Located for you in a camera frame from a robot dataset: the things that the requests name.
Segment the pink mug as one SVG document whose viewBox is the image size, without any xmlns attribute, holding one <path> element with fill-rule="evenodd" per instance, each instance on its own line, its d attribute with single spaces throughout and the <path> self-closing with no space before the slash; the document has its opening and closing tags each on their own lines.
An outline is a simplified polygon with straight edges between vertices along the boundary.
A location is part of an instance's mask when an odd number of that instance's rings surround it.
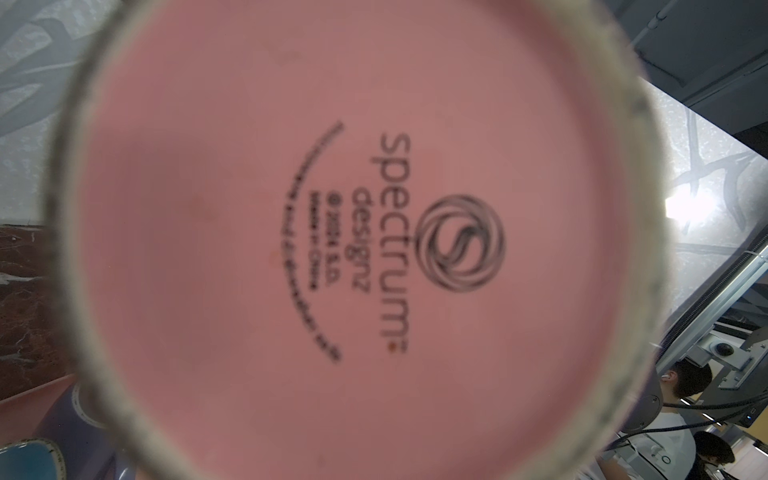
<svg viewBox="0 0 768 480">
<path fill-rule="evenodd" d="M 600 1 L 121 1 L 56 311 L 154 479 L 570 479 L 653 363 L 661 146 Z"/>
</svg>

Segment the pink plastic tray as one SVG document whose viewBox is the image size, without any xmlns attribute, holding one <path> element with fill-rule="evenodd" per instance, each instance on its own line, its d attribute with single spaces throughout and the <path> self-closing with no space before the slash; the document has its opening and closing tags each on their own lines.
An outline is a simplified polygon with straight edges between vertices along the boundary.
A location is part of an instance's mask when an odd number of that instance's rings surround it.
<svg viewBox="0 0 768 480">
<path fill-rule="evenodd" d="M 54 402 L 74 382 L 75 376 L 67 375 L 2 400 L 1 445 L 30 438 Z"/>
</svg>

